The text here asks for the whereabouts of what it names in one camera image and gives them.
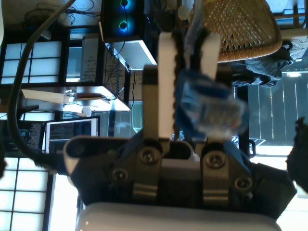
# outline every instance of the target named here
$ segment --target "metal bracket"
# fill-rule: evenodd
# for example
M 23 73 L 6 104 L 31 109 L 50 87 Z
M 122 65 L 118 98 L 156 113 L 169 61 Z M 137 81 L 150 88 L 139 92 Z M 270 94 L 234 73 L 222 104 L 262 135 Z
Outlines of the metal bracket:
M 203 204 L 227 207 L 229 205 L 229 159 L 219 150 L 203 156 L 201 161 Z
M 162 155 L 153 147 L 145 147 L 137 154 L 133 188 L 135 200 L 154 201 L 157 196 Z

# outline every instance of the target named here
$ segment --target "screw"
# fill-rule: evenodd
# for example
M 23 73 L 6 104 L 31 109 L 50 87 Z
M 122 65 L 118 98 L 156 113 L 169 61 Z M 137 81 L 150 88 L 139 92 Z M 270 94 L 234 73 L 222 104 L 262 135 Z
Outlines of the screw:
M 252 180 L 249 177 L 239 177 L 235 181 L 235 188 L 238 190 L 246 191 L 252 186 Z
M 206 164 L 210 168 L 221 168 L 226 163 L 226 156 L 221 151 L 212 151 L 206 155 Z
M 125 182 L 128 179 L 128 172 L 124 169 L 117 168 L 113 170 L 112 178 L 116 182 Z
M 153 148 L 146 148 L 141 152 L 141 160 L 145 164 L 154 164 L 158 160 L 157 153 Z

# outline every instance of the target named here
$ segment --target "monitor screen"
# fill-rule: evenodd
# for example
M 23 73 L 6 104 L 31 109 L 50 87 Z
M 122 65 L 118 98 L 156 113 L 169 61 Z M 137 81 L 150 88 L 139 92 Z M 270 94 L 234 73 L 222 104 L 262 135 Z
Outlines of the monitor screen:
M 99 119 L 96 116 L 47 122 L 45 152 L 61 154 L 65 143 L 74 136 L 99 136 Z
M 42 150 L 45 122 L 18 121 L 19 134 L 36 153 Z M 3 124 L 3 146 L 6 157 L 25 157 L 9 136 L 7 124 Z

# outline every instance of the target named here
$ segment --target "blue object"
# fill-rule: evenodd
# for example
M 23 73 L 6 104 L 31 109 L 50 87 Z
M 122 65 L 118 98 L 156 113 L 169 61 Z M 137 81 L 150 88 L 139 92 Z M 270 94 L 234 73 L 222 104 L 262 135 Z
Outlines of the blue object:
M 231 138 L 245 131 L 249 113 L 232 91 L 193 70 L 182 70 L 176 84 L 176 125 L 191 139 Z

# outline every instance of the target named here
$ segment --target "wicker basket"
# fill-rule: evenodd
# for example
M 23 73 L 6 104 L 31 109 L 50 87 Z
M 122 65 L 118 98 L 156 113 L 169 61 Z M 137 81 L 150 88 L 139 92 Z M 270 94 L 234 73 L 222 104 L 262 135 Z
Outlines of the wicker basket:
M 203 26 L 221 35 L 220 63 L 269 55 L 282 45 L 265 0 L 205 0 Z

